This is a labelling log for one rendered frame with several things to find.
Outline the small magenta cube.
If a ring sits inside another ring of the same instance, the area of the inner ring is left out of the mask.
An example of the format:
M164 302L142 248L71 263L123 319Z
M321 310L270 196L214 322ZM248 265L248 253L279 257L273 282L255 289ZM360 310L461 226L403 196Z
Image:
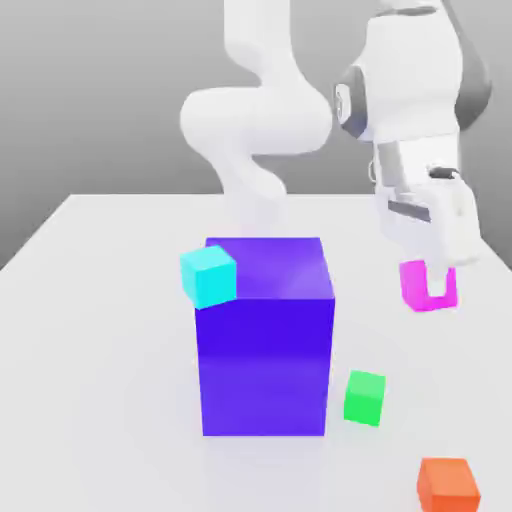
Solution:
M403 301L414 312L430 312L458 306L456 269L450 267L445 277L445 293L431 296L427 286L427 266L424 260L412 260L399 265Z

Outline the small orange cube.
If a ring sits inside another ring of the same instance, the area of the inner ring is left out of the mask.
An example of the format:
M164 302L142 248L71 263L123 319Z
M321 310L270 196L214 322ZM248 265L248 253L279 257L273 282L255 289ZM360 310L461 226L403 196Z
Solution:
M477 512L481 494L466 459L423 458L417 480L422 512Z

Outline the small green cube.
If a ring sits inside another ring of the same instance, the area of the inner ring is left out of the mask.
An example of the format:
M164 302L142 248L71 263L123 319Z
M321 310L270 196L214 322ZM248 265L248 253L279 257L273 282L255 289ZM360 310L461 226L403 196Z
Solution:
M343 418L378 427L386 391L386 377L352 370L345 392Z

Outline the small cyan cube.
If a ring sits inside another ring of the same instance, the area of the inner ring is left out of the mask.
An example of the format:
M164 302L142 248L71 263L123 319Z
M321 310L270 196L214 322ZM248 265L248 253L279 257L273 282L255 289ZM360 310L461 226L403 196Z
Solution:
M182 287L198 310L237 298L237 263L219 245L180 256Z

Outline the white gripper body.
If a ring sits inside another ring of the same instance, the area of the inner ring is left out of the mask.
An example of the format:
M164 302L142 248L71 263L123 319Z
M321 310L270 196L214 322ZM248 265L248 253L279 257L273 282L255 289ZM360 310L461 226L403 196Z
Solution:
M406 190L378 186L384 234L409 256L457 267L478 259L481 234L475 196L462 179L430 179Z

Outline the large blue box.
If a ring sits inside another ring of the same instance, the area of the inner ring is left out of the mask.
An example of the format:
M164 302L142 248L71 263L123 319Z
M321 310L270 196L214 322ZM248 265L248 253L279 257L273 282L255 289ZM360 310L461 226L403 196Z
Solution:
M235 300L195 314L206 436L325 432L335 294L319 238L213 238Z

